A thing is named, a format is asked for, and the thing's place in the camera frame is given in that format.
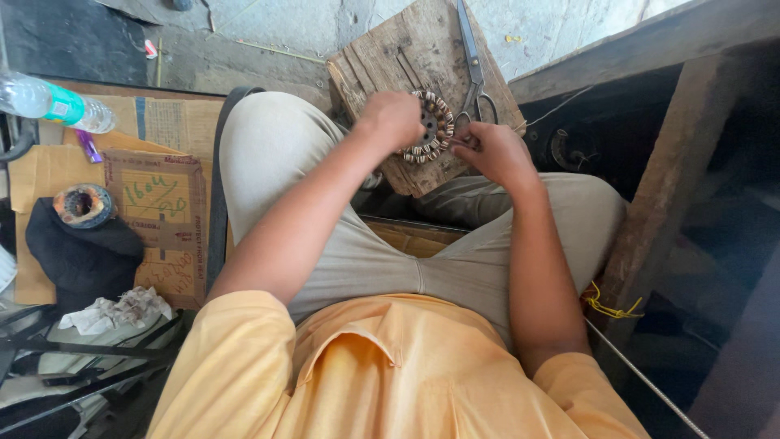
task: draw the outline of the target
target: crumpled paper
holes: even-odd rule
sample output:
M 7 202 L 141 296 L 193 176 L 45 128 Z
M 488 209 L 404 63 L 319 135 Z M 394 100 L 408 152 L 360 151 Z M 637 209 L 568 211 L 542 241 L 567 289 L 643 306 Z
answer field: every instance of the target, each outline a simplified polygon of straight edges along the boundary
M 144 318 L 156 312 L 168 320 L 172 318 L 171 306 L 157 295 L 154 287 L 135 287 L 122 294 L 119 302 L 97 298 L 82 311 L 65 314 L 59 321 L 59 329 L 76 327 L 81 335 L 103 334 L 127 323 L 142 329 L 146 326 Z

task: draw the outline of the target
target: black cloth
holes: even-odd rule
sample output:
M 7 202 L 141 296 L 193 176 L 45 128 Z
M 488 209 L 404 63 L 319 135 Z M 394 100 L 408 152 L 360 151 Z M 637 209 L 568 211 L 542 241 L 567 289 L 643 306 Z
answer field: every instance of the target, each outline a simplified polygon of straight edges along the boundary
M 51 198 L 39 198 L 25 231 L 27 247 L 57 287 L 63 313 L 92 305 L 96 298 L 117 300 L 132 290 L 144 243 L 121 218 L 94 229 L 63 223 Z

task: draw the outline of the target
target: hand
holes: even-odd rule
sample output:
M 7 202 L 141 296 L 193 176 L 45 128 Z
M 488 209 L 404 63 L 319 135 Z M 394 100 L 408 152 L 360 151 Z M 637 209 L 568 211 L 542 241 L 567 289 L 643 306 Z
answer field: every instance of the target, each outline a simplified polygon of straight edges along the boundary
M 453 138 L 452 154 L 510 194 L 543 187 L 526 143 L 506 125 L 469 123 Z
M 380 91 L 368 98 L 353 132 L 372 139 L 377 153 L 387 157 L 417 143 L 425 134 L 420 123 L 420 99 L 405 91 Z

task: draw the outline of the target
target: yellow string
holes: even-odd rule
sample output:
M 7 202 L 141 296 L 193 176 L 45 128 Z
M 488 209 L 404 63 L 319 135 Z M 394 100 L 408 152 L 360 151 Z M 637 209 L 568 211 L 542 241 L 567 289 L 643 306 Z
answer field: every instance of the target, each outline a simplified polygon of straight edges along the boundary
M 622 311 L 620 309 L 612 309 L 607 308 L 606 306 L 602 305 L 598 302 L 598 298 L 601 297 L 601 290 L 598 289 L 598 286 L 595 282 L 591 281 L 591 284 L 593 284 L 593 287 L 596 288 L 596 297 L 593 298 L 585 298 L 585 302 L 588 302 L 590 306 L 593 307 L 596 311 L 599 311 L 601 314 L 606 314 L 607 316 L 610 316 L 613 319 L 638 319 L 639 317 L 644 316 L 644 312 L 640 314 L 633 314 L 632 311 L 636 309 L 637 306 L 639 306 L 639 302 L 642 301 L 642 298 L 638 298 L 634 305 L 629 309 L 628 311 Z

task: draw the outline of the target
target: beige trousers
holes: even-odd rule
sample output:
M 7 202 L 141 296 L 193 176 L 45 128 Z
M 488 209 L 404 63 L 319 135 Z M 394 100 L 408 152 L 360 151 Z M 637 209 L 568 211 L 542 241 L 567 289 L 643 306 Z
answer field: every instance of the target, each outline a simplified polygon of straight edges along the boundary
M 342 138 L 325 114 L 296 96 L 269 91 L 239 102 L 225 125 L 219 157 L 233 241 L 238 244 Z M 596 177 L 546 173 L 541 178 L 581 292 L 605 261 L 625 214 L 623 200 Z M 288 306 L 293 321 L 299 323 L 351 298 L 428 294 L 478 312 L 512 346 L 508 311 L 512 212 L 506 192 L 484 177 L 456 178 L 418 200 L 417 207 L 433 218 L 478 228 L 436 256 L 418 259 L 390 247 L 347 207 L 317 266 Z

